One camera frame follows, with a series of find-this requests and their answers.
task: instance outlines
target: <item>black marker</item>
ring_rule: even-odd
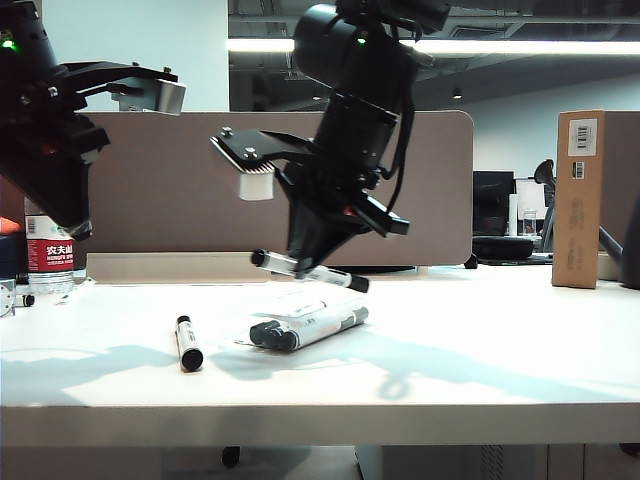
[[[204,356],[196,344],[196,336],[193,334],[191,319],[186,315],[178,317],[176,340],[182,368],[187,372],[195,372],[202,365]]]
[[[259,347],[291,352],[347,328],[361,325],[368,315],[366,307],[356,310],[348,305],[328,307],[301,317],[259,323],[251,327],[249,338]]]
[[[296,274],[295,268],[298,261],[267,250],[255,250],[251,255],[251,263],[264,270],[294,276]],[[327,268],[323,265],[318,265],[311,270],[305,278],[331,283],[332,285],[338,285],[340,287],[347,287],[362,293],[367,293],[369,290],[369,279],[341,272],[340,270],[334,270],[333,268]]]
[[[36,303],[36,297],[31,294],[16,294],[16,307],[30,307]]]

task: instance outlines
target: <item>wall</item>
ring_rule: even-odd
[[[474,120],[474,169],[514,170],[516,177],[532,176],[545,158],[556,160],[560,112],[600,108],[640,109],[640,75],[460,106]]]
[[[44,0],[43,20],[59,62],[137,61],[171,66],[187,84],[185,111],[228,111],[225,0]],[[117,110],[110,95],[89,109]]]

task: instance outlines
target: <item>desk divider panel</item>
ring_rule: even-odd
[[[321,113],[93,113],[112,144],[90,179],[94,236],[76,246],[86,252],[286,252],[288,202],[280,187],[273,200],[237,197],[235,173],[210,137],[223,126],[312,137]],[[385,164],[395,139],[385,154]],[[330,265],[447,265],[471,252],[473,124],[458,111],[418,112],[407,153],[404,188],[394,211],[411,220],[409,235],[355,238]],[[373,195],[382,203],[395,181]]]

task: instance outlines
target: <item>ceiling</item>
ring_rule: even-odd
[[[428,1],[444,4],[447,0]],[[228,3],[231,38],[291,38],[307,8],[331,2]],[[640,41],[638,0],[450,0],[447,4],[451,4],[449,18],[432,38]],[[638,57],[436,57],[431,67],[419,73],[414,101],[422,110],[451,108],[633,73],[640,73]],[[326,105],[328,88],[301,74],[291,54],[231,53],[229,75],[232,110],[323,110]],[[462,90],[462,100],[451,98],[453,88]]]

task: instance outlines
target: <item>screw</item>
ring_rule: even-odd
[[[244,148],[244,156],[246,158],[251,158],[253,160],[258,158],[258,154],[256,153],[256,149],[253,148],[253,147],[245,147]]]

